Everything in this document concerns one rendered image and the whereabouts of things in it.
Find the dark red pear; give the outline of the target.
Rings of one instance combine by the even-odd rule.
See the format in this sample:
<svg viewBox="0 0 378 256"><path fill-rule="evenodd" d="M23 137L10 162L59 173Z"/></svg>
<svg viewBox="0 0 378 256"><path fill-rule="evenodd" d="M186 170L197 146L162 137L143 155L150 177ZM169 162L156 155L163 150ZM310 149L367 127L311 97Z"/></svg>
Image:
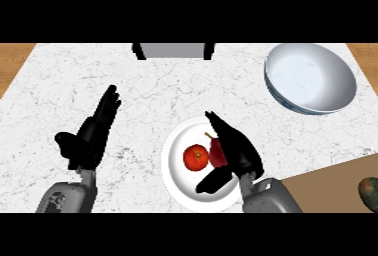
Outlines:
<svg viewBox="0 0 378 256"><path fill-rule="evenodd" d="M209 163L215 168L218 168L218 167L227 165L227 160L225 160L225 156L224 156L224 153L222 153L220 141L209 134L205 134L205 136L211 139L211 142L209 142Z"/></svg>

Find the brown cutting board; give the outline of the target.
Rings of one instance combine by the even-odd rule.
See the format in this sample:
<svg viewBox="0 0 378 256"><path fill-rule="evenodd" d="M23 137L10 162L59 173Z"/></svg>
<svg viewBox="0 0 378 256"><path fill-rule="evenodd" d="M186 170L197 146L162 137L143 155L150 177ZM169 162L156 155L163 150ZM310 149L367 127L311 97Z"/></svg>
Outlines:
<svg viewBox="0 0 378 256"><path fill-rule="evenodd" d="M369 213L358 183L378 178L378 153L282 180L305 213Z"/></svg>

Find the white round plate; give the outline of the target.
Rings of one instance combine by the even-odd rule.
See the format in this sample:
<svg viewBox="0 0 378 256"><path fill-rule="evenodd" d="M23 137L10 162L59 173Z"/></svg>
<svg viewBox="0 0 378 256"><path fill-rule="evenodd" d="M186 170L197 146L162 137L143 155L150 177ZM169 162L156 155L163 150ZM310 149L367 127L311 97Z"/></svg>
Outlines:
<svg viewBox="0 0 378 256"><path fill-rule="evenodd" d="M240 200L239 180L231 180L214 193L194 192L199 181L212 171L212 165L199 171L190 171L183 162L187 147L197 144L209 149L211 137L215 137L208 119L196 116L186 119L172 129L160 152L160 173L165 187L175 201L193 212L215 213L224 211Z"/></svg>

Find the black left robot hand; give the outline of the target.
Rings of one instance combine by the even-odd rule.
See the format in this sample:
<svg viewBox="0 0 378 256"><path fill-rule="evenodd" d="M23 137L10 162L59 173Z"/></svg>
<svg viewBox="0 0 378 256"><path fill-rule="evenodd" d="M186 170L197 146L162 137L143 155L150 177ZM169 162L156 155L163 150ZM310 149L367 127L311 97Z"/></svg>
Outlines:
<svg viewBox="0 0 378 256"><path fill-rule="evenodd" d="M121 105L116 86L110 85L100 98L94 114L85 118L76 134L59 132L54 141L60 155L67 159L67 169L94 170L100 164L110 126Z"/></svg>

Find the green and brown avocado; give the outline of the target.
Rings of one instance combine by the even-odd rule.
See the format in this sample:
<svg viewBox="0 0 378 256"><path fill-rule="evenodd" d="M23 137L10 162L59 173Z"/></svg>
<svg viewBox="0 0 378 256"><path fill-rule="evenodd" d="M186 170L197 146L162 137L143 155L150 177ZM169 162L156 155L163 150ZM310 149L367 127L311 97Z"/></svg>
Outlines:
<svg viewBox="0 0 378 256"><path fill-rule="evenodd" d="M360 181L358 195L367 209L378 213L378 178L367 177Z"/></svg>

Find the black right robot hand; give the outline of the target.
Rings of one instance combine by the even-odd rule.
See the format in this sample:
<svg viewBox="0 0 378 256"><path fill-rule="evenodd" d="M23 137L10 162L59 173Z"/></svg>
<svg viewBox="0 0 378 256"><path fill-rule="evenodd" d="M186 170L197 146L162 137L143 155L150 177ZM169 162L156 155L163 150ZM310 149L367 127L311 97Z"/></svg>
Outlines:
<svg viewBox="0 0 378 256"><path fill-rule="evenodd" d="M249 194L252 182L264 173L261 158L246 136L224 122L214 112L205 112L212 129L218 135L227 165L217 167L196 185L197 193L214 194L236 175L242 195Z"/></svg>

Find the red tomato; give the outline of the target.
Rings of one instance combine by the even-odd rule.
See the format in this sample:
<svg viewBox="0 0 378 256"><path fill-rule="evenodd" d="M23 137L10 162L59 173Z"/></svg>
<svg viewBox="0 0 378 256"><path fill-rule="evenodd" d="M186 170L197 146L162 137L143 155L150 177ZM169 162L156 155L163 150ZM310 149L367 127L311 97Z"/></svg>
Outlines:
<svg viewBox="0 0 378 256"><path fill-rule="evenodd" d="M206 148L194 144L189 146L183 152L183 163L190 171L200 171L208 165Z"/></svg>

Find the grey and black appliance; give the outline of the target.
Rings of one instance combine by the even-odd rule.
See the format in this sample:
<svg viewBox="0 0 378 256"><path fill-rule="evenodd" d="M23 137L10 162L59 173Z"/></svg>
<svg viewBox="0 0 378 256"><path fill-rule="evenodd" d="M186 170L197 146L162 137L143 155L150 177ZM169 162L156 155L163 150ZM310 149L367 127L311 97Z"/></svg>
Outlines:
<svg viewBox="0 0 378 256"><path fill-rule="evenodd" d="M214 43L132 43L131 50L138 60L150 58L199 58L209 60Z"/></svg>

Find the white bowl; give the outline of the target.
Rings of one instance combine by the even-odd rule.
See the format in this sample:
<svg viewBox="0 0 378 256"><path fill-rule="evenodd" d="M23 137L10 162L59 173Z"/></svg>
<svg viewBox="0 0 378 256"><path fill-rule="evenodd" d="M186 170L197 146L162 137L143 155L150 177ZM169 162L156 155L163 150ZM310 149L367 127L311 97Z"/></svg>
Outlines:
<svg viewBox="0 0 378 256"><path fill-rule="evenodd" d="M264 80L279 104L304 115L326 115L352 102L357 82L341 57L313 43L282 43L264 60Z"/></svg>

